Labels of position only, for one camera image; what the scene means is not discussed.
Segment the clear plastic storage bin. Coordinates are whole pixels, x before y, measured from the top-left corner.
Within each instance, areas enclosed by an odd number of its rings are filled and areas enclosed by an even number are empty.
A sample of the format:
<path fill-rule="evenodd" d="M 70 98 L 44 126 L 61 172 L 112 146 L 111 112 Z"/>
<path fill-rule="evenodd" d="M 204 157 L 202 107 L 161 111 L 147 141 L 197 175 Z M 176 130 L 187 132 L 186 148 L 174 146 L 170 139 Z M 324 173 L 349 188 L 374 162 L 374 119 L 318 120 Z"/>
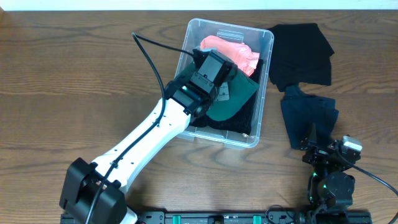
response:
<path fill-rule="evenodd" d="M 191 51 L 200 47 L 201 41 L 209 35 L 215 35 L 229 42 L 243 43 L 259 54 L 259 89 L 254 94 L 252 111 L 248 117 L 249 133 L 243 134 L 236 131 L 214 129 L 210 126 L 202 128 L 189 126 L 177 137 L 194 141 L 195 139 L 206 139 L 221 142 L 225 147 L 231 149 L 245 149 L 257 146 L 261 133 L 262 115 L 271 62 L 274 35 L 271 31 L 258 29 L 224 22 L 209 21 L 194 18 L 187 26 L 182 49 Z"/>

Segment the green garment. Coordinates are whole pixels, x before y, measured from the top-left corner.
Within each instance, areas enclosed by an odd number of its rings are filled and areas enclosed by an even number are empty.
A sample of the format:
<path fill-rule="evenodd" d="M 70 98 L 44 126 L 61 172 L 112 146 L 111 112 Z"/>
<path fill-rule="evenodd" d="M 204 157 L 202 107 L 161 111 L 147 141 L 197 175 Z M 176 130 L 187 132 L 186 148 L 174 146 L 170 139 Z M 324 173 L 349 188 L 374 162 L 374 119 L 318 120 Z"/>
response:
<path fill-rule="evenodd" d="M 227 82 L 229 99 L 212 102 L 208 111 L 195 119 L 210 118 L 213 121 L 226 121 L 237 115 L 259 88 L 259 85 L 236 65 L 232 66 L 228 78 L 231 78 Z"/>

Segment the dark teal garment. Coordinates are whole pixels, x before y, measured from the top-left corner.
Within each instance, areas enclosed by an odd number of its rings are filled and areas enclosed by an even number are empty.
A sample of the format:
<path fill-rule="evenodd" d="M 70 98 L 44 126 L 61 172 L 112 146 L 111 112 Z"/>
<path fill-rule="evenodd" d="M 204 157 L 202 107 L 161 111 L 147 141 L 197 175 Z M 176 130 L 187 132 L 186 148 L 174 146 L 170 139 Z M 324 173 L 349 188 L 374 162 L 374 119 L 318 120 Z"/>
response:
<path fill-rule="evenodd" d="M 319 145 L 331 144 L 331 133 L 339 115 L 335 108 L 336 100 L 309 95 L 298 85 L 289 85 L 285 88 L 280 105 L 292 149 L 301 149 L 301 142 L 309 137 L 313 127 Z"/>

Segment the black knit garment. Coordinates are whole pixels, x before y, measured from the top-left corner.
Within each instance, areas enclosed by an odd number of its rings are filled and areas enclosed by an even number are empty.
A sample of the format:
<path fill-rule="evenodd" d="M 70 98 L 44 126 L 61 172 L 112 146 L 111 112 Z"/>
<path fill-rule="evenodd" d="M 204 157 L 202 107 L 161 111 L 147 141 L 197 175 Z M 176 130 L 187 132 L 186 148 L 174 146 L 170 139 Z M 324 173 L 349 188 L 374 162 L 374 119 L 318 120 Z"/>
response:
<path fill-rule="evenodd" d="M 258 85 L 260 84 L 262 66 L 264 65 L 263 60 L 259 60 L 257 68 L 254 73 L 249 77 L 255 81 Z M 256 101 L 256 94 L 249 99 L 249 102 L 243 106 L 243 109 L 239 110 L 237 115 L 226 121 L 213 121 L 210 118 L 195 119 L 191 122 L 191 125 L 198 128 L 211 127 L 213 129 L 233 131 L 237 133 L 250 134 L 251 132 L 251 120 L 254 111 L 254 103 Z"/>

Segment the pink garment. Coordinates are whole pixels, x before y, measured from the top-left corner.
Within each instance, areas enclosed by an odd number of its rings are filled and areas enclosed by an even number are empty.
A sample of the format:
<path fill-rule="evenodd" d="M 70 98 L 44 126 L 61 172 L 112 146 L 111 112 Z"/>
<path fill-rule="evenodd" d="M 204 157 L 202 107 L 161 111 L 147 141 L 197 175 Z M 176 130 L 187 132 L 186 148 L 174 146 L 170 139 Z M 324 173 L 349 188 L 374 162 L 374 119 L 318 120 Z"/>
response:
<path fill-rule="evenodd" d="M 244 43 L 229 42 L 214 35 L 205 37 L 200 43 L 200 49 L 214 49 L 232 60 L 247 76 L 251 76 L 259 61 L 260 53 L 253 52 Z"/>

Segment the black cloth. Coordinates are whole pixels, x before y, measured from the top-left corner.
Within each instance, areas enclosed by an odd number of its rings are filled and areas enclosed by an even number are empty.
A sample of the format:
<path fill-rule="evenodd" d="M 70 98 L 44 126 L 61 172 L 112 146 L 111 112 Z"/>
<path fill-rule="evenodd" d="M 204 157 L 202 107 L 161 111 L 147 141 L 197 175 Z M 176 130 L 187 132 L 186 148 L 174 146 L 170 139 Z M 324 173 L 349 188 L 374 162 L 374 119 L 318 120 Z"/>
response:
<path fill-rule="evenodd" d="M 335 52 L 318 24 L 278 24 L 269 30 L 274 35 L 269 76 L 280 92 L 298 83 L 331 85 Z"/>

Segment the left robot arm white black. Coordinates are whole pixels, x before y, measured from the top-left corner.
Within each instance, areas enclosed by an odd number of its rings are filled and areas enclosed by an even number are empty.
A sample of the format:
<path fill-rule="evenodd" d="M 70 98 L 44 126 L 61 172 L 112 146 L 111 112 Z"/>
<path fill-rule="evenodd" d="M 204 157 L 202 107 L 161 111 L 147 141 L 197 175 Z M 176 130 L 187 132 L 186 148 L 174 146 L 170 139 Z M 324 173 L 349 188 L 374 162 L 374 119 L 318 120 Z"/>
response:
<path fill-rule="evenodd" d="M 120 143 L 91 163 L 67 169 L 59 206 L 75 223 L 135 223 L 125 194 L 147 163 L 192 119 L 206 114 L 237 66 L 215 50 L 194 50 L 193 62 L 170 81 L 150 115 Z"/>

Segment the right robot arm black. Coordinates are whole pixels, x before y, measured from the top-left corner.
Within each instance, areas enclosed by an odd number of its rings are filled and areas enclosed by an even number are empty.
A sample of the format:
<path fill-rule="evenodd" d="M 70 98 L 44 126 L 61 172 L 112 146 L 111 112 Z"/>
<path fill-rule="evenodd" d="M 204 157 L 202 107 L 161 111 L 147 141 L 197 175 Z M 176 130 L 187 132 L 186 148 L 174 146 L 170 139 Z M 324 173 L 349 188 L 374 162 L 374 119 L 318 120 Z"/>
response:
<path fill-rule="evenodd" d="M 321 144 L 312 124 L 300 148 L 305 150 L 302 161 L 313 167 L 307 189 L 310 214 L 338 213 L 351 206 L 355 179 L 345 171 L 361 158 L 360 141 L 345 135 L 329 145 Z"/>

